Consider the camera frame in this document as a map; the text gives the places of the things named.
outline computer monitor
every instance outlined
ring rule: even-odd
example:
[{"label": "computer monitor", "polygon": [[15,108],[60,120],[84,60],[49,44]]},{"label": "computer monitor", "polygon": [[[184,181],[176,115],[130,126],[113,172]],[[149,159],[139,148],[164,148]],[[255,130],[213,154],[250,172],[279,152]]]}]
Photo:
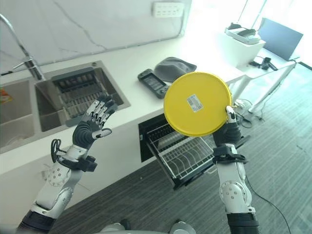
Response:
[{"label": "computer monitor", "polygon": [[303,34],[268,18],[262,18],[258,34],[266,42],[264,48],[281,58],[291,60],[300,57],[295,49]]}]

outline faucet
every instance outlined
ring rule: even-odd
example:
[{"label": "faucet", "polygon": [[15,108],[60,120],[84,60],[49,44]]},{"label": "faucet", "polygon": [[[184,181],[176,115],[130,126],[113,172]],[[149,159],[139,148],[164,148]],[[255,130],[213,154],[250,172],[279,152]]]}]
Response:
[{"label": "faucet", "polygon": [[22,45],[21,41],[19,40],[18,36],[16,35],[14,28],[10,21],[3,15],[0,14],[0,19],[8,26],[12,36],[14,37],[16,43],[19,45],[23,53],[25,54],[25,57],[23,58],[23,62],[13,67],[13,69],[16,69],[22,65],[25,65],[31,75],[37,79],[37,80],[45,80],[45,77],[39,68],[39,65],[37,61],[29,54],[29,52],[25,49],[25,47]]}]

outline orange package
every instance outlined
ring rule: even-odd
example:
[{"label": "orange package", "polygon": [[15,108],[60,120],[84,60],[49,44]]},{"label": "orange package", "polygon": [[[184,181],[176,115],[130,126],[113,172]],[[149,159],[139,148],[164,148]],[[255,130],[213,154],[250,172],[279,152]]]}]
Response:
[{"label": "orange package", "polygon": [[1,101],[1,104],[4,104],[8,101],[12,101],[13,98],[3,89],[3,88],[0,88],[0,101]]}]

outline white printer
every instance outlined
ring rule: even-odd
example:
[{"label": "white printer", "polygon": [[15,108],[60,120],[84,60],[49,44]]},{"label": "white printer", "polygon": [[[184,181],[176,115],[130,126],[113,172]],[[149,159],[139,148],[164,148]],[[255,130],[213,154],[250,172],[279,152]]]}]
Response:
[{"label": "white printer", "polygon": [[225,29],[225,33],[247,45],[257,44],[261,40],[256,30],[243,28],[239,24],[234,23],[231,23],[231,25]]}]

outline sink basin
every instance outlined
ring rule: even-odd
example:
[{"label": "sink basin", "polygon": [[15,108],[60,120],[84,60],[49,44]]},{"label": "sink basin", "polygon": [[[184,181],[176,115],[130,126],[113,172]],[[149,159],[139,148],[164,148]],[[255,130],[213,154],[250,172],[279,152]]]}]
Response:
[{"label": "sink basin", "polygon": [[13,100],[0,106],[0,147],[18,147],[35,134],[29,81],[24,80],[3,88]]},{"label": "sink basin", "polygon": [[[96,86],[88,79],[92,73]],[[46,81],[32,77],[4,86],[13,97],[2,104],[0,153],[76,125],[81,115],[101,94],[112,95],[118,110],[130,106],[101,61],[45,73]],[[77,80],[86,80],[77,88]],[[62,82],[72,86],[62,86]]]}]

